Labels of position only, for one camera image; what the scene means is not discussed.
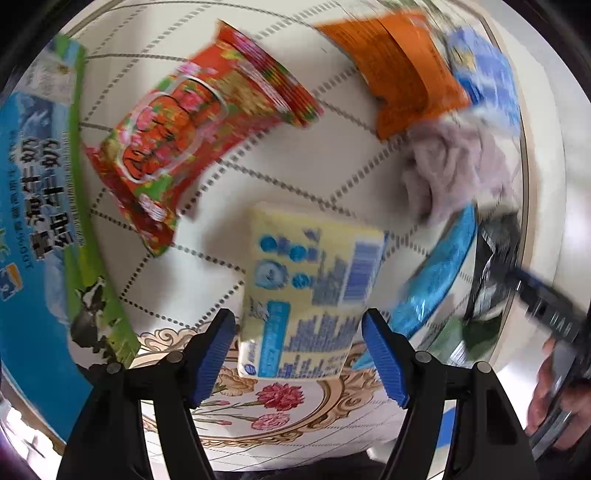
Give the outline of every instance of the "red flower pattern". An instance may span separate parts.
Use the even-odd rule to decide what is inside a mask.
[[[301,392],[301,387],[290,387],[288,384],[281,385],[279,382],[267,385],[256,393],[256,397],[265,408],[274,408],[277,411],[291,410],[304,403],[304,394]]]
[[[251,428],[254,430],[272,430],[283,427],[288,421],[290,421],[288,413],[268,413],[253,421]]]

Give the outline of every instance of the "barcode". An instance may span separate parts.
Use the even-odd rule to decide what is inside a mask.
[[[356,242],[343,301],[366,301],[382,254],[382,245]]]

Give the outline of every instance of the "orange snack bag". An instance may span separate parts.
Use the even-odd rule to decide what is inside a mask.
[[[420,12],[319,27],[349,53],[371,92],[386,102],[378,114],[380,140],[422,119],[470,105],[435,48]]]

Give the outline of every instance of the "blue plastic bag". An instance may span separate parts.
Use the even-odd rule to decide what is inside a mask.
[[[472,113],[489,125],[519,135],[519,100],[507,58],[470,27],[449,34],[447,50],[453,76],[472,100]]]
[[[462,210],[452,228],[439,240],[421,270],[408,281],[407,293],[390,312],[393,332],[412,337],[425,325],[452,287],[476,233],[476,210]],[[352,365],[353,370],[373,368],[368,351]]]

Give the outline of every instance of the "yellow package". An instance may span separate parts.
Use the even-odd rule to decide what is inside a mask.
[[[254,207],[239,375],[338,377],[384,244],[383,231],[320,212]]]

